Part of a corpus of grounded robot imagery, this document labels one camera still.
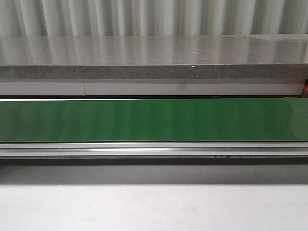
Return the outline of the green conveyor belt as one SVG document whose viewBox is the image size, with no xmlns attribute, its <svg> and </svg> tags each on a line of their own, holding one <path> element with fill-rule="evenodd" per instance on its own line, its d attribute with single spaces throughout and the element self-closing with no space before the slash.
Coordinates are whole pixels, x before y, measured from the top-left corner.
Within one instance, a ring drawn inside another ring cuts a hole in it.
<svg viewBox="0 0 308 231">
<path fill-rule="evenodd" d="M 2 142 L 307 141 L 304 98 L 15 101 Z"/>
</svg>

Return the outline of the grey speckled stone countertop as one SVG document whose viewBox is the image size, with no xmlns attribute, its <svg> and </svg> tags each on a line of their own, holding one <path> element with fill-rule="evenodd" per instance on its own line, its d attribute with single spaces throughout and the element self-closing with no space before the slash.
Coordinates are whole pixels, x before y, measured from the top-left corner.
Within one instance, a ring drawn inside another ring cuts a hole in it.
<svg viewBox="0 0 308 231">
<path fill-rule="evenodd" d="M 0 77 L 46 80 L 298 79 L 306 34 L 1 37 Z"/>
</svg>

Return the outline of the white pleated curtain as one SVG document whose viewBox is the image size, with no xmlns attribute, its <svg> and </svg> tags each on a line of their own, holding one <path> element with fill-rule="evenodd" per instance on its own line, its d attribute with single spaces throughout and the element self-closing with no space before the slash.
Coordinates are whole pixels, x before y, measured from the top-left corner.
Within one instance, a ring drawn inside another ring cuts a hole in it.
<svg viewBox="0 0 308 231">
<path fill-rule="evenodd" d="M 305 34 L 305 0 L 3 0 L 2 36 Z"/>
</svg>

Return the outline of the aluminium conveyor side rail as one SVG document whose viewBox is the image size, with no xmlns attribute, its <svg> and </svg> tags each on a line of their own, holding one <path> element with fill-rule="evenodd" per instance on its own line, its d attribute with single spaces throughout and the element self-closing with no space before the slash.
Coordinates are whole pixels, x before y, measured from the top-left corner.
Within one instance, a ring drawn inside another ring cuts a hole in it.
<svg viewBox="0 0 308 231">
<path fill-rule="evenodd" d="M 306 141 L 2 143 L 2 165 L 307 164 Z"/>
</svg>

